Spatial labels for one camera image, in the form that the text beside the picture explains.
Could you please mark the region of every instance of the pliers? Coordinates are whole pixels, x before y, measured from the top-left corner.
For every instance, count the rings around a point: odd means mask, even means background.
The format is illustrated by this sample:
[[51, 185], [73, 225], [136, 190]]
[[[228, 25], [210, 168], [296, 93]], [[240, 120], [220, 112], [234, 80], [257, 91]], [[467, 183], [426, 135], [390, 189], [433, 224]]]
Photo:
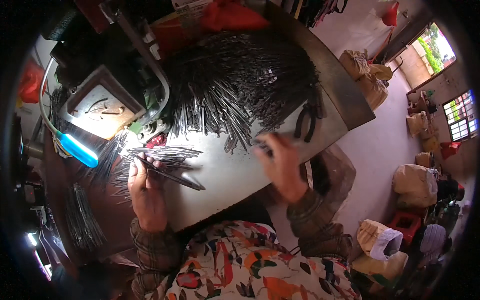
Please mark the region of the pliers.
[[303, 109], [299, 114], [297, 119], [297, 125], [295, 126], [295, 133], [293, 136], [295, 138], [300, 138], [301, 136], [301, 127], [303, 124], [303, 118], [306, 114], [310, 117], [310, 128], [308, 129], [307, 135], [305, 135], [304, 141], [309, 143], [313, 137], [313, 132], [315, 131], [315, 124], [317, 119], [322, 119], [324, 117], [324, 110], [323, 110], [323, 97], [322, 91], [318, 91], [317, 97], [314, 99], [309, 100], [307, 103], [303, 105]]

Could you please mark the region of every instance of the burlap sack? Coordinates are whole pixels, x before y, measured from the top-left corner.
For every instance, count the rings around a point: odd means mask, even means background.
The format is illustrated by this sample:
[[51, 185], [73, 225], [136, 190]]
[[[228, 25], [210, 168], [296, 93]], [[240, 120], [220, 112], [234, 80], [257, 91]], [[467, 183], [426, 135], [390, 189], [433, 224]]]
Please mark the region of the burlap sack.
[[386, 262], [362, 254], [353, 261], [352, 268], [365, 274], [371, 281], [392, 288], [402, 275], [407, 260], [408, 255], [400, 251], [390, 256]]
[[355, 81], [370, 71], [365, 54], [360, 51], [345, 50], [338, 60]]
[[387, 88], [375, 75], [363, 75], [357, 84], [372, 110], [376, 110], [388, 96]]
[[380, 80], [390, 80], [393, 77], [392, 69], [384, 65], [370, 65], [369, 73], [375, 75], [375, 77]]
[[397, 253], [402, 243], [403, 234], [379, 222], [365, 220], [360, 223], [357, 241], [363, 252], [374, 259], [387, 261]]
[[399, 166], [393, 176], [393, 190], [402, 207], [427, 207], [437, 202], [438, 171], [419, 165]]
[[417, 136], [422, 130], [428, 127], [427, 113], [422, 111], [421, 113], [407, 116], [407, 124], [410, 135], [412, 137]]
[[421, 152], [415, 155], [415, 163], [419, 166], [430, 168], [430, 153]]

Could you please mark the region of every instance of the bundle of metal rods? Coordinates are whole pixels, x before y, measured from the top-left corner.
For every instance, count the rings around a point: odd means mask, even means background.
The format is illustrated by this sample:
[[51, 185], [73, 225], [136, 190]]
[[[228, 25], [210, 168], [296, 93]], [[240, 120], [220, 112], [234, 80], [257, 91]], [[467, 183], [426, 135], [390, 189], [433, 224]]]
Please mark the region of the bundle of metal rods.
[[135, 157], [138, 158], [138, 154], [140, 153], [145, 153], [146, 156], [150, 156], [153, 159], [162, 162], [162, 166], [160, 168], [156, 168], [148, 161], [141, 159], [146, 164], [148, 169], [151, 169], [163, 175], [164, 177], [189, 188], [198, 191], [205, 189], [201, 184], [191, 182], [185, 178], [178, 177], [173, 174], [173, 171], [178, 169], [192, 170], [193, 168], [190, 165], [185, 164], [184, 160], [186, 158], [198, 157], [198, 155], [202, 153], [201, 151], [172, 146], [156, 146], [153, 148], [138, 147], [127, 149], [126, 151], [128, 154], [126, 156], [122, 156], [123, 159], [114, 167], [109, 181], [109, 183], [114, 187], [120, 188], [111, 196], [124, 197], [125, 199], [117, 204], [126, 203], [132, 200], [127, 189], [128, 173], [130, 169], [130, 163]]
[[90, 176], [89, 183], [93, 182], [102, 191], [105, 190], [113, 163], [118, 157], [118, 152], [125, 146], [127, 135], [128, 130], [121, 130], [101, 148], [96, 168], [89, 168], [82, 164], [78, 172], [80, 178]]
[[172, 132], [226, 132], [226, 152], [238, 142], [245, 150], [251, 145], [253, 120], [274, 130], [318, 97], [308, 54], [270, 29], [209, 36], [164, 67], [177, 105]]
[[69, 189], [65, 212], [68, 230], [77, 248], [93, 251], [107, 240], [95, 220], [85, 190], [78, 183]]

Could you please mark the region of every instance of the red plastic bag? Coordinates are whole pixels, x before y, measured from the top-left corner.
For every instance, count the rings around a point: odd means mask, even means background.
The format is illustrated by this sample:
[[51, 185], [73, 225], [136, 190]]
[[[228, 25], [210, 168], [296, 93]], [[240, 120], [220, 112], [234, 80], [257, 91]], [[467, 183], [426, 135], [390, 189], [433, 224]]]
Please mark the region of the red plastic bag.
[[204, 9], [200, 19], [202, 29], [207, 32], [259, 30], [269, 24], [261, 15], [236, 0], [215, 0]]
[[[25, 65], [24, 73], [18, 87], [18, 96], [25, 103], [38, 103], [38, 92], [40, 91], [40, 85], [44, 70], [37, 65], [33, 58], [29, 58]], [[47, 88], [47, 81], [43, 85], [42, 95]]]
[[398, 9], [398, 5], [400, 3], [397, 2], [391, 9], [387, 10], [387, 12], [382, 17], [382, 21], [387, 26], [395, 26], [396, 27], [396, 11]]
[[450, 156], [456, 154], [460, 149], [461, 145], [462, 145], [461, 142], [440, 143], [440, 147], [441, 147], [440, 152], [442, 152], [442, 158], [447, 159]]

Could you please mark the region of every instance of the red stool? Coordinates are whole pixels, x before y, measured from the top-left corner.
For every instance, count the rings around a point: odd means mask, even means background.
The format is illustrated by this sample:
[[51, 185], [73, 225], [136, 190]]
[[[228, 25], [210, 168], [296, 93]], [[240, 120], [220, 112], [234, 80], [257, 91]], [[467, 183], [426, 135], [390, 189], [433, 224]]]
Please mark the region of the red stool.
[[410, 245], [415, 232], [417, 232], [421, 226], [421, 218], [414, 214], [397, 211], [392, 222], [387, 224], [387, 226], [403, 233], [403, 239], [407, 245]]

